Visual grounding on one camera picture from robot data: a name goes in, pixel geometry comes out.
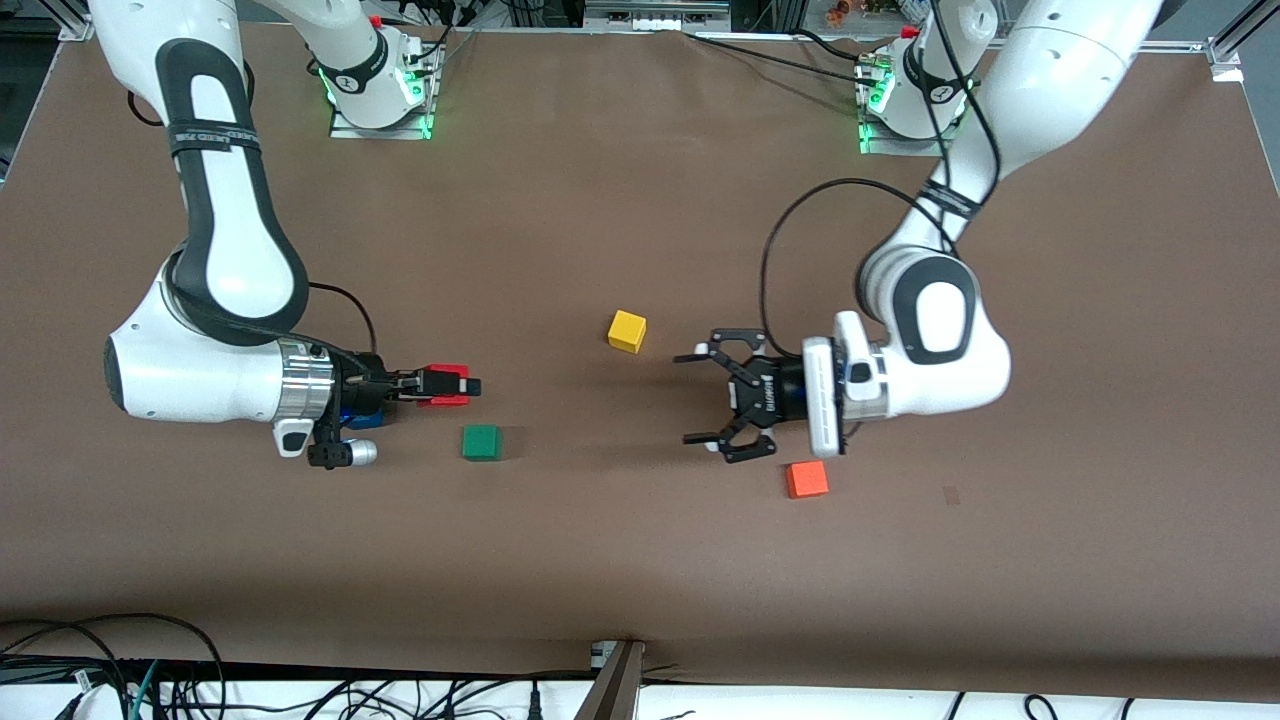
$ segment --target yellow cube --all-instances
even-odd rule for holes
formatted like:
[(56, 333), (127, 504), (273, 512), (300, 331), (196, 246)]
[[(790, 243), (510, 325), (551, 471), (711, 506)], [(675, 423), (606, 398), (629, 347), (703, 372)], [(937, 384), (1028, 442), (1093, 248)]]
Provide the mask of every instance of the yellow cube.
[(618, 310), (613, 315), (613, 324), (609, 325), (609, 345), (627, 352), (640, 352), (640, 343), (644, 342), (645, 319), (632, 315), (626, 310)]

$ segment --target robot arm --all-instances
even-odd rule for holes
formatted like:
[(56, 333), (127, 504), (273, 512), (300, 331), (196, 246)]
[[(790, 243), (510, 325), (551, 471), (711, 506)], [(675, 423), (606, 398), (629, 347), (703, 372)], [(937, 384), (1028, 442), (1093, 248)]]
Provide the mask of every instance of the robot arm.
[[(387, 124), (412, 108), (404, 73), (416, 38), (375, 31), (356, 0), (270, 5), (333, 72), (348, 119)], [(271, 206), (230, 3), (91, 0), (91, 10), (111, 72), (165, 124), (188, 217), (187, 238), (108, 340), (106, 380), (122, 410), (269, 421), (282, 456), (306, 451), (332, 469), (376, 456), (369, 441), (340, 441), (342, 416), (372, 414), (384, 400), (479, 395), (479, 380), (454, 369), (390, 373), (376, 355), (292, 333), (307, 274)]]
[[(1160, 6), (1160, 0), (1033, 0), (975, 91), (995, 141), (970, 117), (950, 147), (950, 173), (940, 164), (920, 191), (923, 211), (913, 209), (859, 272), (859, 302), (888, 337), (869, 341), (854, 311), (836, 315), (832, 338), (805, 340), (801, 359), (764, 357), (763, 336), (755, 336), (751, 361), (733, 364), (742, 373), (730, 368), (735, 421), (686, 442), (705, 443), (733, 462), (773, 452), (774, 424), (808, 419), (812, 452), (831, 457), (844, 451), (844, 421), (954, 413), (998, 398), (1011, 373), (1009, 346), (987, 316), (977, 277), (948, 251), (940, 227), (955, 241), (1000, 179), (1080, 135), (1124, 78)], [(719, 361), (712, 355), (718, 348), (698, 350), (677, 360)], [(751, 372), (765, 360), (767, 372)], [(753, 391), (765, 401), (754, 402)], [(748, 424), (762, 437), (733, 446), (735, 425)]]

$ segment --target black cable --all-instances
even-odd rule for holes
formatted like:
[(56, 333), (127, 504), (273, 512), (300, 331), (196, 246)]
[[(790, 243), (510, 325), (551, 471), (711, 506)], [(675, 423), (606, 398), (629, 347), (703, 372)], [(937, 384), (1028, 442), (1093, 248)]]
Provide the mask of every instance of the black cable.
[[(934, 14), (933, 22), (941, 23), (942, 18)], [(924, 53), (923, 44), (920, 53)], [(929, 115), (929, 128), (933, 129), (933, 138), (938, 142), (938, 155), (942, 156), (942, 179), (947, 183), (947, 187), (951, 187), (951, 150), (947, 147), (946, 140), (942, 138), (942, 127), (938, 124), (937, 115), (933, 114), (933, 100), (929, 97), (928, 92), (924, 94), (924, 110)], [(941, 206), (938, 206), (938, 220), (943, 224), (947, 222), (947, 211)], [(955, 243), (951, 243), (950, 250), (952, 256), (956, 259), (960, 258)]]
[(1057, 711), (1053, 710), (1053, 703), (1044, 696), (1034, 693), (1023, 698), (1023, 712), (1027, 714), (1027, 720), (1042, 720), (1032, 712), (1032, 703), (1036, 701), (1039, 701), (1044, 706), (1044, 710), (1048, 710), (1050, 720), (1057, 720)]
[(547, 9), (547, 3), (545, 1), (541, 3), (541, 4), (539, 4), (539, 5), (521, 5), (520, 3), (516, 3), (515, 0), (498, 0), (498, 1), (502, 3), (503, 5), (511, 8), (512, 10), (524, 10), (526, 13), (541, 13), (543, 10)]
[(320, 700), (315, 701), (315, 703), (312, 703), (311, 710), (306, 714), (306, 716), (302, 720), (315, 720), (316, 715), (320, 715), (320, 711), (324, 708), (324, 706), (329, 705), (329, 702), (333, 698), (335, 698), (339, 694), (342, 694), (342, 691), (347, 689), (348, 687), (351, 687), (351, 680), (347, 680), (347, 682), (343, 682), (343, 683), (338, 683), (337, 687), (334, 687), (332, 691), (326, 692), (324, 694), (324, 697), (321, 697)]
[(773, 348), (777, 350), (778, 354), (782, 355), (783, 357), (796, 359), (800, 356), (778, 345), (778, 341), (773, 336), (773, 331), (769, 327), (767, 295), (768, 295), (768, 277), (769, 277), (769, 256), (773, 252), (773, 243), (777, 241), (778, 233), (782, 231), (782, 227), (791, 218), (791, 214), (795, 213), (801, 205), (804, 205), (810, 197), (818, 195), (819, 192), (823, 192), (824, 190), (831, 190), (832, 187), (838, 187), (842, 184), (863, 184), (867, 187), (874, 187), (877, 190), (882, 190), (892, 195), (893, 197), (897, 197), (899, 200), (906, 202), (915, 210), (920, 211), (920, 214), (923, 214), (925, 218), (928, 218), (929, 222), (932, 222), (933, 225), (938, 228), (938, 232), (942, 234), (943, 241), (948, 246), (952, 247), (955, 246), (955, 243), (951, 242), (951, 236), (947, 234), (946, 228), (942, 227), (942, 223), (937, 218), (931, 215), (916, 199), (911, 197), (910, 195), (902, 192), (901, 190), (893, 186), (884, 184), (879, 181), (873, 181), (868, 178), (837, 178), (809, 188), (808, 191), (805, 191), (804, 195), (797, 197), (794, 202), (791, 202), (791, 205), (787, 206), (786, 210), (782, 211), (782, 217), (778, 218), (778, 222), (773, 224), (773, 229), (769, 231), (769, 237), (764, 241), (764, 251), (760, 254), (760, 293), (759, 293), (760, 329), (764, 332), (764, 338), (769, 341), (769, 345), (772, 345)]
[(137, 101), (138, 99), (137, 96), (133, 95), (132, 90), (128, 91), (128, 95), (124, 96), (124, 104), (129, 106), (129, 111), (133, 113), (133, 117), (137, 118), (140, 123), (154, 128), (164, 126), (164, 123), (160, 120), (152, 120), (151, 118), (143, 117), (142, 113), (138, 110)]
[(832, 55), (835, 55), (837, 58), (841, 58), (841, 59), (845, 59), (845, 60), (852, 60), (852, 61), (856, 63), (856, 61), (859, 61), (861, 59), (858, 55), (854, 55), (852, 53), (845, 53), (844, 50), (836, 47), (835, 45), (827, 42), (822, 37), (819, 37), (818, 33), (808, 31), (808, 29), (805, 29), (803, 27), (797, 27), (795, 29), (790, 29), (790, 31), (787, 31), (787, 35), (799, 35), (801, 37), (808, 37), (809, 40), (814, 41), (818, 45), (818, 47), (822, 47), (827, 53), (831, 53)]
[[(248, 100), (250, 108), (253, 106), (253, 91), (256, 88), (257, 88), (257, 78), (253, 76), (253, 67), (250, 65), (248, 61), (246, 60), (244, 61), (244, 97)], [(137, 95), (133, 94), (132, 90), (125, 94), (125, 96), (124, 96), (124, 104), (129, 106), (129, 111), (133, 113), (133, 117), (137, 118), (140, 123), (142, 123), (142, 124), (145, 124), (147, 127), (152, 127), (152, 128), (164, 127), (164, 122), (161, 122), (161, 120), (152, 120), (151, 118), (145, 117), (141, 110), (138, 110), (138, 97), (137, 97)]]
[(253, 77), (253, 67), (244, 60), (244, 96), (248, 100), (248, 106), (253, 106), (253, 90), (256, 90), (257, 78)]
[[(471, 684), (471, 680), (462, 680), (461, 683), (449, 683), (449, 692), (445, 693), (443, 697), (440, 697), (440, 700), (438, 700), (438, 701), (433, 702), (430, 706), (428, 706), (428, 708), (424, 710), (422, 714), (419, 715), (419, 717), (430, 717), (431, 712), (436, 707), (440, 707), (442, 705), (445, 705), (445, 703), (449, 707), (453, 707), (456, 705), (454, 701), (453, 701), (453, 693), (456, 693), (457, 691), (461, 691), (462, 688), (465, 688), (465, 687), (467, 687), (470, 684)], [(488, 685), (488, 687), (477, 691), (476, 693), (468, 694), (467, 698), (474, 697), (474, 694), (479, 694), (480, 692), (485, 692), (485, 691), (493, 689), (494, 687), (497, 687), (497, 685)]]
[(960, 711), (960, 702), (964, 701), (964, 691), (956, 693), (956, 698), (951, 701), (951, 711), (947, 712), (947, 720), (956, 720), (956, 712)]
[[(360, 712), (361, 710), (365, 708), (366, 705), (369, 705), (369, 701), (376, 698), (378, 693), (385, 691), (396, 680), (384, 680), (383, 684), (378, 685), (371, 692), (360, 693), (360, 694), (365, 696), (365, 700), (360, 701), (360, 705), (352, 706), (351, 701), (348, 701), (347, 702), (347, 707), (342, 712), (338, 714), (338, 720), (344, 720), (344, 719), (349, 720), (349, 719), (355, 717), (357, 712)], [(351, 692), (352, 692), (351, 688), (348, 688), (347, 693), (349, 694)]]
[(238, 331), (238, 332), (242, 332), (242, 333), (260, 334), (260, 336), (269, 337), (269, 338), (284, 338), (284, 340), (292, 340), (294, 342), (302, 342), (302, 343), (306, 343), (306, 345), (315, 345), (317, 347), (323, 347), (323, 348), (328, 350), (330, 355), (337, 355), (338, 357), (342, 357), (347, 363), (351, 363), (352, 366), (355, 366), (361, 373), (369, 373), (369, 365), (366, 365), (361, 359), (356, 357), (352, 352), (349, 352), (347, 350), (343, 350), (342, 347), (338, 347), (337, 345), (333, 345), (332, 342), (325, 342), (323, 340), (314, 338), (311, 336), (306, 336), (306, 334), (302, 334), (302, 333), (294, 333), (294, 332), (283, 332), (282, 333), (282, 332), (278, 332), (278, 331), (273, 331), (270, 328), (264, 328), (262, 325), (257, 325), (257, 324), (253, 324), (253, 323), (242, 323), (239, 320), (232, 320), (232, 319), (228, 319), (228, 318), (223, 318), (220, 315), (214, 314), (214, 311), (207, 310), (204, 306), (204, 301), (200, 300), (200, 299), (197, 299), (196, 296), (191, 295), (189, 292), (187, 292), (187, 291), (184, 291), (184, 290), (182, 290), (182, 288), (179, 288), (177, 286), (170, 286), (169, 290), (170, 290), (170, 292), (173, 292), (173, 295), (175, 295), (177, 297), (179, 297), (180, 300), (183, 300), (183, 305), (182, 305), (183, 310), (195, 310), (200, 315), (204, 315), (206, 319), (212, 320), (212, 322), (215, 322), (215, 323), (218, 323), (218, 324), (228, 328), (228, 329)]
[(109, 615), (96, 615), (93, 618), (86, 618), (84, 620), (76, 620), (76, 621), (72, 621), (72, 623), (60, 623), (60, 621), (50, 621), (50, 620), (8, 620), (8, 621), (0, 623), (0, 626), (18, 625), (18, 624), (33, 624), (33, 623), (37, 623), (37, 624), (49, 624), (49, 626), (45, 628), (44, 630), (40, 630), (37, 633), (32, 633), (31, 635), (27, 635), (27, 638), (22, 638), (19, 641), (14, 642), (14, 643), (10, 643), (4, 650), (0, 650), (0, 652), (8, 652), (9, 650), (12, 650), (15, 646), (23, 644), (26, 642), (36, 639), (37, 637), (40, 637), (42, 634), (52, 633), (52, 632), (56, 632), (56, 630), (72, 629), (72, 630), (81, 632), (81, 634), (84, 634), (86, 637), (90, 637), (90, 639), (93, 641), (95, 644), (99, 646), (99, 650), (101, 650), (104, 652), (104, 655), (108, 655), (108, 659), (111, 661), (113, 667), (116, 669), (116, 671), (118, 671), (118, 674), (120, 676), (120, 680), (122, 680), (122, 685), (120, 685), (120, 688), (119, 688), (118, 692), (122, 693), (120, 705), (122, 705), (122, 711), (124, 711), (124, 705), (125, 705), (124, 703), (124, 697), (123, 697), (123, 693), (124, 693), (124, 676), (123, 676), (123, 674), (119, 673), (119, 666), (115, 664), (115, 656), (106, 647), (106, 644), (102, 643), (101, 638), (97, 638), (97, 635), (95, 635), (93, 633), (90, 633), (84, 628), (84, 625), (91, 625), (91, 624), (95, 624), (95, 623), (108, 623), (108, 621), (114, 621), (114, 620), (155, 620), (155, 621), (160, 621), (160, 623), (166, 623), (166, 624), (170, 624), (170, 625), (175, 625), (178, 628), (182, 628), (182, 629), (184, 629), (184, 630), (195, 634), (197, 638), (200, 638), (200, 642), (204, 643), (204, 646), (205, 646), (206, 650), (209, 650), (209, 655), (214, 660), (214, 666), (218, 669), (218, 679), (219, 679), (219, 684), (221, 685), (221, 701), (219, 703), (218, 720), (223, 720), (223, 715), (225, 715), (225, 712), (227, 712), (227, 710), (225, 710), (225, 706), (227, 706), (227, 675), (223, 671), (223, 659), (221, 659), (221, 655), (218, 652), (218, 646), (214, 644), (212, 638), (210, 638), (207, 633), (205, 633), (204, 630), (201, 630), (196, 625), (193, 625), (193, 624), (191, 624), (191, 623), (188, 623), (186, 620), (182, 620), (182, 619), (178, 619), (178, 618), (173, 618), (170, 615), (163, 615), (163, 614), (159, 614), (159, 612), (114, 612), (114, 614), (109, 614)]
[(83, 700), (84, 700), (84, 693), (73, 697), (72, 701), (68, 702), (65, 707), (63, 707), (63, 711), (59, 712), (56, 717), (54, 717), (54, 720), (74, 720), (76, 711), (79, 708), (79, 703), (83, 702)]
[[(340, 692), (340, 688), (343, 688), (343, 687), (346, 687), (348, 684), (349, 683), (342, 683), (335, 689), (339, 689), (339, 692)], [(180, 685), (180, 683), (174, 683), (174, 685), (175, 685), (174, 687), (174, 692), (178, 693), (179, 691), (178, 691), (177, 685)], [(182, 691), (180, 694), (175, 694), (174, 696), (174, 701), (169, 703), (170, 711), (174, 711), (174, 710), (186, 710), (189, 714), (189, 711), (192, 711), (192, 710), (204, 711), (204, 710), (214, 710), (214, 708), (221, 707), (221, 705), (218, 705), (218, 703), (198, 702), (200, 701), (198, 697), (195, 698), (195, 702), (192, 702), (189, 698), (186, 697), (187, 693), (189, 693), (189, 692), (191, 692), (191, 688), (188, 687), (186, 691)], [(365, 691), (355, 691), (355, 692), (356, 692), (356, 694), (371, 694), (371, 693), (367, 693)], [(268, 714), (278, 715), (278, 714), (282, 714), (282, 712), (293, 712), (293, 711), (297, 711), (297, 710), (302, 710), (303, 707), (312, 707), (317, 702), (320, 702), (320, 700), (323, 700), (323, 698), (308, 700), (306, 702), (300, 702), (297, 705), (291, 705), (291, 706), (287, 706), (287, 707), (268, 707), (268, 706), (264, 706), (264, 705), (228, 703), (227, 705), (227, 710), (252, 710), (252, 711), (256, 711), (256, 712), (268, 712)], [(401, 711), (403, 711), (406, 714), (408, 712), (407, 708), (402, 708), (399, 706), (396, 706), (390, 701), (387, 701), (387, 700), (383, 700), (383, 698), (379, 698), (379, 701), (384, 702), (387, 705), (390, 705), (392, 707), (396, 707), (397, 710), (401, 710)]]
[(169, 625), (182, 628), (183, 630), (187, 630), (188, 633), (196, 635), (196, 638), (198, 638), (200, 642), (205, 646), (205, 650), (209, 651), (209, 656), (212, 657), (214, 660), (214, 667), (218, 670), (218, 684), (220, 687), (219, 703), (218, 703), (218, 720), (223, 720), (223, 716), (227, 715), (227, 673), (223, 670), (223, 656), (221, 653), (218, 652), (218, 646), (214, 644), (214, 639), (209, 637), (209, 633), (201, 630), (195, 624), (188, 623), (180, 618), (174, 618), (172, 615), (164, 615), (160, 612), (111, 612), (108, 615), (97, 615), (87, 620), (81, 620), (81, 623), (84, 623), (87, 625), (91, 623), (108, 623), (114, 620), (154, 620), (157, 623), (166, 623)]
[(823, 68), (815, 68), (813, 65), (806, 65), (804, 63), (796, 63), (794, 60), (787, 60), (785, 58), (777, 58), (774, 55), (765, 55), (764, 53), (756, 53), (755, 50), (748, 50), (746, 47), (739, 47), (736, 45), (730, 45), (728, 42), (721, 42), (718, 40), (712, 40), (709, 37), (699, 37), (696, 35), (689, 35), (689, 33), (685, 33), (685, 36), (690, 37), (691, 40), (696, 40), (698, 42), (705, 44), (705, 45), (710, 45), (710, 46), (719, 47), (719, 49), (723, 49), (723, 50), (731, 50), (733, 53), (741, 53), (744, 55), (750, 55), (753, 58), (759, 58), (762, 60), (768, 60), (771, 63), (778, 63), (780, 65), (788, 65), (788, 67), (792, 67), (792, 68), (799, 68), (801, 70), (809, 70), (810, 73), (818, 73), (820, 76), (833, 77), (833, 78), (837, 78), (837, 79), (847, 79), (849, 82), (852, 82), (855, 85), (865, 85), (868, 87), (872, 87), (872, 86), (876, 85), (876, 81), (873, 81), (872, 78), (860, 78), (860, 77), (854, 77), (854, 76), (846, 76), (844, 73), (826, 70)]
[(527, 720), (543, 720), (543, 693), (538, 689), (538, 680), (534, 680), (534, 687), (529, 691)]
[[(81, 635), (84, 635), (84, 638), (87, 638), (91, 643), (93, 643), (97, 647), (99, 652), (101, 652), (102, 656), (106, 659), (106, 661), (110, 664), (111, 673), (108, 674), (108, 683), (106, 684), (110, 685), (111, 689), (115, 691), (115, 694), (116, 694), (118, 700), (120, 701), (120, 714), (122, 714), (122, 717), (128, 717), (129, 710), (128, 710), (128, 702), (125, 700), (125, 687), (127, 687), (128, 680), (125, 680), (125, 678), (124, 678), (124, 671), (120, 670), (120, 665), (116, 662), (115, 653), (111, 652), (111, 648), (108, 647), (108, 644), (105, 642), (102, 642), (102, 638), (97, 637), (96, 633), (93, 633), (92, 630), (90, 630), (88, 628), (86, 628), (84, 624), (83, 624), (83, 621), (81, 621), (81, 623), (63, 623), (63, 621), (59, 621), (59, 620), (44, 620), (44, 619), (20, 619), (20, 620), (4, 620), (4, 621), (0, 621), (0, 628), (9, 628), (9, 626), (17, 626), (17, 625), (45, 625), (45, 628), (41, 628), (40, 630), (36, 630), (33, 633), (28, 633), (27, 635), (24, 635), (22, 638), (18, 638), (17, 641), (9, 643), (4, 648), (0, 648), (0, 655), (8, 653), (12, 650), (23, 647), (23, 646), (26, 646), (28, 643), (32, 643), (32, 642), (35, 642), (35, 641), (37, 641), (37, 639), (47, 635), (47, 634), (56, 633), (56, 632), (60, 632), (60, 630), (74, 630), (74, 632), (79, 633)], [(111, 682), (111, 674), (115, 675), (115, 682), (114, 683)]]
[(372, 352), (374, 355), (378, 355), (378, 331), (374, 329), (374, 320), (372, 318), (369, 316), (369, 310), (365, 310), (365, 304), (361, 302), (358, 297), (356, 297), (347, 290), (343, 290), (335, 284), (314, 283), (314, 282), (308, 282), (307, 284), (316, 290), (337, 292), (338, 295), (349, 300), (351, 304), (356, 306), (356, 310), (360, 310), (360, 316), (365, 319), (365, 328), (369, 329), (369, 351)]
[(435, 42), (431, 44), (430, 47), (428, 47), (426, 50), (419, 53), (417, 55), (411, 55), (410, 56), (410, 59), (408, 59), (410, 64), (417, 63), (419, 60), (422, 60), (424, 58), (429, 58), (431, 55), (431, 53), (435, 53), (436, 49), (439, 49), (442, 45), (444, 45), (444, 41), (448, 40), (449, 32), (452, 32), (452, 31), (453, 31), (453, 26), (452, 24), (445, 24), (444, 26), (444, 32), (440, 33), (440, 37), (438, 37), (435, 40)]
[[(929, 5), (933, 8), (934, 22), (938, 24), (938, 36), (942, 38), (942, 49), (947, 53), (947, 61), (951, 63), (951, 70), (956, 74), (956, 78), (964, 78), (964, 72), (960, 69), (960, 60), (956, 59), (955, 47), (951, 45), (951, 37), (947, 36), (947, 26), (942, 22), (942, 13), (938, 10), (938, 0), (929, 0)], [(996, 133), (991, 129), (991, 123), (987, 122), (987, 114), (982, 111), (982, 106), (978, 104), (978, 96), (973, 94), (969, 83), (964, 82), (964, 79), (960, 79), (960, 87), (964, 88), (965, 99), (973, 106), (973, 114), (978, 119), (978, 124), (982, 126), (982, 132), (987, 133), (987, 142), (991, 143), (991, 154), (995, 160), (995, 177), (991, 181), (991, 187), (987, 188), (987, 193), (982, 196), (982, 202), (979, 202), (979, 205), (986, 205), (996, 192), (996, 186), (1000, 184), (1004, 158), (1000, 154), (1000, 143), (996, 142)]]

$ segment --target blue part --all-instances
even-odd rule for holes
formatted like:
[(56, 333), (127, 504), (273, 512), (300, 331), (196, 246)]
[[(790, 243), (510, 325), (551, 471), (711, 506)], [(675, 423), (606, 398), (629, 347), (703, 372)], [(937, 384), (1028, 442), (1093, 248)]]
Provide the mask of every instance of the blue part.
[(371, 430), (383, 427), (383, 423), (387, 420), (387, 414), (383, 413), (381, 407), (372, 415), (349, 415), (347, 413), (342, 415), (348, 430)]

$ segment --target wooden block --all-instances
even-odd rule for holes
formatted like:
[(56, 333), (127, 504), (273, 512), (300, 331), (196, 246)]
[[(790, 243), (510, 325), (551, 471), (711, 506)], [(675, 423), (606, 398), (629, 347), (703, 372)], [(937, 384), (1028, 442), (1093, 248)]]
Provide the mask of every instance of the wooden block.
[(462, 457), (472, 462), (502, 460), (502, 428), (497, 425), (462, 428)]
[(609, 325), (609, 345), (627, 352), (640, 352), (646, 324), (648, 320), (640, 315), (618, 310), (613, 314), (613, 324)]
[(787, 495), (791, 500), (827, 495), (827, 466), (822, 460), (787, 465)]

